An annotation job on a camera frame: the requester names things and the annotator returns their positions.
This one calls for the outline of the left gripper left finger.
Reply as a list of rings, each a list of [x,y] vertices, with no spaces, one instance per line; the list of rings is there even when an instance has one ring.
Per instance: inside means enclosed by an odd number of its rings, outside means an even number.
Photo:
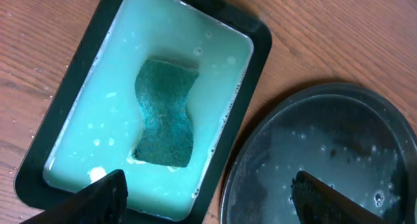
[[[123,170],[116,169],[73,194],[65,202],[22,224],[122,224],[128,190]]]

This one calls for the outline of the green scrubbing sponge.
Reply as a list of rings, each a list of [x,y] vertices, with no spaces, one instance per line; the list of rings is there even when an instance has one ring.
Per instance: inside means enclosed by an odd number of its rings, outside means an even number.
[[[186,101],[199,72],[175,63],[147,59],[135,81],[143,129],[132,157],[156,165],[187,167],[194,129]]]

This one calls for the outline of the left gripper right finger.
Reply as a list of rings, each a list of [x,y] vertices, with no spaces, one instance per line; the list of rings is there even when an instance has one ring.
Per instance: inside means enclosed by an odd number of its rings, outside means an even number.
[[[305,171],[292,179],[291,197],[301,224],[384,224],[385,220]]]

